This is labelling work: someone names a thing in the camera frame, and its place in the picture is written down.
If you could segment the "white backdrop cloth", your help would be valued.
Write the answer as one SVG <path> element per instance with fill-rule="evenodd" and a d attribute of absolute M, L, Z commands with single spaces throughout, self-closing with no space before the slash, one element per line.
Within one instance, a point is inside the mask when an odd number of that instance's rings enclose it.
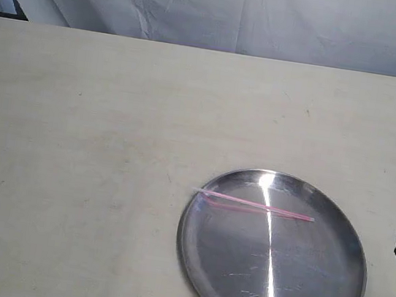
<path fill-rule="evenodd" d="M 396 76 L 396 0 L 18 0 L 31 21 Z"/>

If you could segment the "thin purple strip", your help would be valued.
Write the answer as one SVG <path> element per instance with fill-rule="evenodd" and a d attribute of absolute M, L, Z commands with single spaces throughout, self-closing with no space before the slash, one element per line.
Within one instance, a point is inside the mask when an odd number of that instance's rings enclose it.
<path fill-rule="evenodd" d="M 300 220 L 306 221 L 306 222 L 315 222 L 315 219 L 313 217 L 309 217 L 304 214 L 298 214 L 296 212 L 286 211 L 286 210 L 283 210 L 280 208 L 267 206 L 265 204 L 255 203 L 253 201 L 249 201 L 249 200 L 245 200 L 245 199 L 239 199 L 234 196 L 224 195 L 223 193 L 210 191 L 208 189 L 194 188 L 194 191 L 196 191 L 198 193 L 202 193 L 207 196 L 213 196 L 213 197 L 222 198 L 222 199 L 228 200 L 228 201 L 234 201 L 235 203 L 244 204 L 244 206 L 252 206 L 254 208 L 259 208 L 266 212 L 270 212 L 270 213 L 274 212 L 275 214 L 280 214 L 281 216 L 300 219 Z"/>

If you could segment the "round steel plate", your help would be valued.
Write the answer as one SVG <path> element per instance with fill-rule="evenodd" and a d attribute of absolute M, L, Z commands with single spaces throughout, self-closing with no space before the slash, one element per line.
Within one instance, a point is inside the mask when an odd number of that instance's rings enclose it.
<path fill-rule="evenodd" d="M 266 212 L 194 192 L 178 223 L 180 267 L 199 297 L 364 297 L 367 266 L 348 217 L 323 192 L 278 171 L 234 170 L 200 189 L 313 217 Z"/>

